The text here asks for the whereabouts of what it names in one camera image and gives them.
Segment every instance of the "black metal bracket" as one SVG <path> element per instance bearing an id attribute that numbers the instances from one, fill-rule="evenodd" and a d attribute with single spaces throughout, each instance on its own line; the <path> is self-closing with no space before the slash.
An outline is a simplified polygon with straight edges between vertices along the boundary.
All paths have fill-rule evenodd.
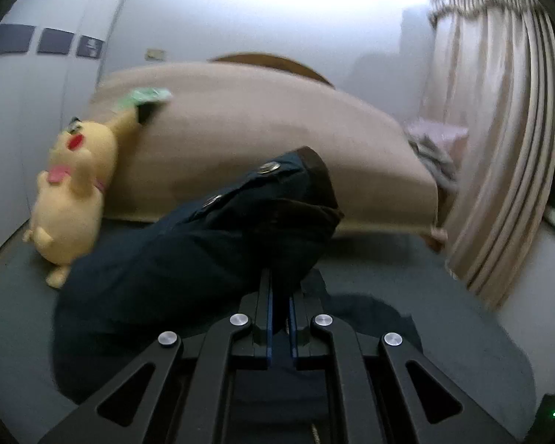
<path id="1" fill-rule="evenodd" d="M 272 284 L 207 333 L 161 334 L 40 444 L 217 444 L 225 440 L 234 371 L 271 359 Z M 297 369 L 324 369 L 332 443 L 515 444 L 515 439 L 394 332 L 357 333 L 298 289 L 288 329 Z"/>

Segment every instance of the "beige sofa cover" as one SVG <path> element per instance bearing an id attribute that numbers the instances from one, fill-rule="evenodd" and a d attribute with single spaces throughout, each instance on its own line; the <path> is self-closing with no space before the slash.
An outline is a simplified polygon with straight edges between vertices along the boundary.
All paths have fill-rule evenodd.
<path id="1" fill-rule="evenodd" d="M 249 65 L 165 64 L 111 74 L 83 118 L 108 120 L 136 87 L 166 87 L 173 99 L 122 142 L 110 218 L 154 221 L 307 145 L 330 170 L 344 228 L 428 232 L 435 223 L 435 182 L 400 126 L 348 94 Z"/>

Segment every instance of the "gray carpet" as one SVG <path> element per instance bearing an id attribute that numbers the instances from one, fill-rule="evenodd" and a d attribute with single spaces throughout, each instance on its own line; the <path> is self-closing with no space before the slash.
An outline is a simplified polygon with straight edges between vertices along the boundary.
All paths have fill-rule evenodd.
<path id="1" fill-rule="evenodd" d="M 125 226 L 107 222 L 102 241 Z M 421 239 L 339 238 L 318 267 L 331 293 L 367 293 L 411 314 L 425 355 L 514 436 L 524 436 L 536 400 L 530 364 Z M 0 416 L 21 444 L 36 443 L 75 407 L 51 379 L 57 291 L 44 283 L 49 268 L 22 243 L 0 264 Z"/>

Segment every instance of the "light switch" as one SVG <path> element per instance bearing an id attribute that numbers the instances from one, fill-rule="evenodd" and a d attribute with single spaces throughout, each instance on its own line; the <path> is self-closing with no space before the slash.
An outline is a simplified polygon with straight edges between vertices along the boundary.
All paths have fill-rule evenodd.
<path id="1" fill-rule="evenodd" d="M 103 49 L 103 41 L 98 38 L 87 37 L 82 35 L 78 41 L 78 48 L 76 50 L 77 57 L 86 58 L 100 58 L 101 50 Z"/>
<path id="2" fill-rule="evenodd" d="M 148 48 L 146 50 L 146 55 L 144 58 L 146 60 L 165 61 L 166 52 L 164 50 L 158 50 L 156 48 Z"/>

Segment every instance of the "plush toy red cheek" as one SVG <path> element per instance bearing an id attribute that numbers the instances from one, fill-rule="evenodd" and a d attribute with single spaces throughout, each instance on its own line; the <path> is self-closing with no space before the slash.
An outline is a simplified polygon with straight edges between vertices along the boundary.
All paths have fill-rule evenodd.
<path id="1" fill-rule="evenodd" d="M 82 146 L 84 141 L 84 136 L 82 134 L 76 134 L 68 141 L 68 150 L 76 150 Z"/>

